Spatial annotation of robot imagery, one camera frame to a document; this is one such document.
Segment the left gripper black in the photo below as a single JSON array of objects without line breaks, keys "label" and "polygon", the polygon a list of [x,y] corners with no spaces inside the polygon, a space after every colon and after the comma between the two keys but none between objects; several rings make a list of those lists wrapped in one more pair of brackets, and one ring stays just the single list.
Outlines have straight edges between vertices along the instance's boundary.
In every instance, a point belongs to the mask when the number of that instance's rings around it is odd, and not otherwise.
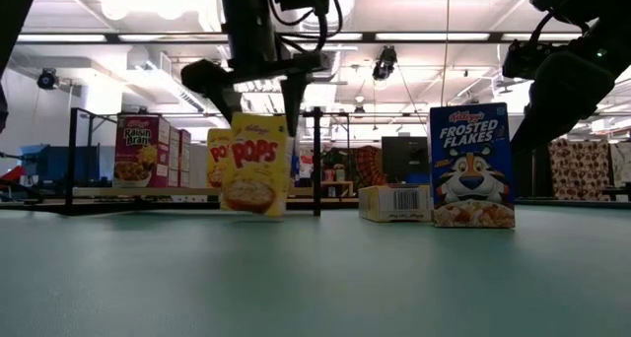
[{"label": "left gripper black", "polygon": [[274,0],[222,0],[225,17],[222,32],[228,37],[231,52],[229,68],[200,59],[183,67],[180,77],[184,86],[199,94],[220,88],[212,92],[212,102],[229,124],[234,114],[242,111],[242,94],[228,87],[286,77],[280,85],[288,133],[295,136],[310,74],[329,67],[328,57],[321,52],[328,39],[328,11],[309,8],[317,16],[319,32],[315,48],[303,50],[275,30],[272,22],[275,6],[280,8]]}]

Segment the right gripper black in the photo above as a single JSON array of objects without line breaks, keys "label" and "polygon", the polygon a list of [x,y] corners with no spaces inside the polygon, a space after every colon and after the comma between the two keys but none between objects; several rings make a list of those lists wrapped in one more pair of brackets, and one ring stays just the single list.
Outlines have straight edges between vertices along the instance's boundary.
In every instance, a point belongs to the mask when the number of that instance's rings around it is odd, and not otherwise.
[{"label": "right gripper black", "polygon": [[612,72],[568,51],[547,57],[535,72],[525,118],[513,150],[532,150],[568,133],[613,89]]}]

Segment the black partition panel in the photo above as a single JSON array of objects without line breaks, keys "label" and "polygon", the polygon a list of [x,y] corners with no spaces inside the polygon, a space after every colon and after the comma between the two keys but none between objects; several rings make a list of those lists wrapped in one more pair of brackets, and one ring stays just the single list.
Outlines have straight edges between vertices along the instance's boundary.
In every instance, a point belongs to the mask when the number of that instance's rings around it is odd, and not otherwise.
[{"label": "black partition panel", "polygon": [[554,196],[547,145],[513,155],[514,195],[517,199]]}]

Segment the small wooden table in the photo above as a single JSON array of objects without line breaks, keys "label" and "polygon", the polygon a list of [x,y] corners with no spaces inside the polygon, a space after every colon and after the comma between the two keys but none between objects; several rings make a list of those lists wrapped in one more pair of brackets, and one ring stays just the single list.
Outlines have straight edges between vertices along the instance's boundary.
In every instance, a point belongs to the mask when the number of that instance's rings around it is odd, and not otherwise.
[{"label": "small wooden table", "polygon": [[329,198],[351,198],[355,194],[352,181],[323,181],[321,187]]}]

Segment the black monitor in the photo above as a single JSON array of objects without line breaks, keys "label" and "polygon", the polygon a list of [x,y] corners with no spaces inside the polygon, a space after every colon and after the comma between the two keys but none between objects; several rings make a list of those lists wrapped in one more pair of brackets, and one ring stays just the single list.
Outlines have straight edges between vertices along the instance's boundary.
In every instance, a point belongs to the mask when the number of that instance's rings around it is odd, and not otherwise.
[{"label": "black monitor", "polygon": [[383,172],[388,183],[429,184],[426,137],[383,137]]}]

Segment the green table mat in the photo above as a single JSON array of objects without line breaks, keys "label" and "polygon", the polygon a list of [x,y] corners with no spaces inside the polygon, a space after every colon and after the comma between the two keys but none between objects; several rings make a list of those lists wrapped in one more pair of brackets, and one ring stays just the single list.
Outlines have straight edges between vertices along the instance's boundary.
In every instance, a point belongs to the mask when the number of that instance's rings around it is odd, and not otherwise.
[{"label": "green table mat", "polygon": [[631,337],[631,212],[0,212],[0,337]]}]

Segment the blue container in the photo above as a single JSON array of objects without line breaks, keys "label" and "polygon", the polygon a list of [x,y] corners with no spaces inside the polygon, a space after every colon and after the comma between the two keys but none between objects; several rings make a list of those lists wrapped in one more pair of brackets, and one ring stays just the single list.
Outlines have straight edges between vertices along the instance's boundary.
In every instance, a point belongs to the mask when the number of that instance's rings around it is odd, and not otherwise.
[{"label": "blue container", "polygon": [[[98,180],[100,176],[98,147],[75,147],[75,179]],[[61,181],[66,178],[69,148],[51,145],[31,145],[21,148],[21,166],[26,175],[37,175],[41,180]]]}]

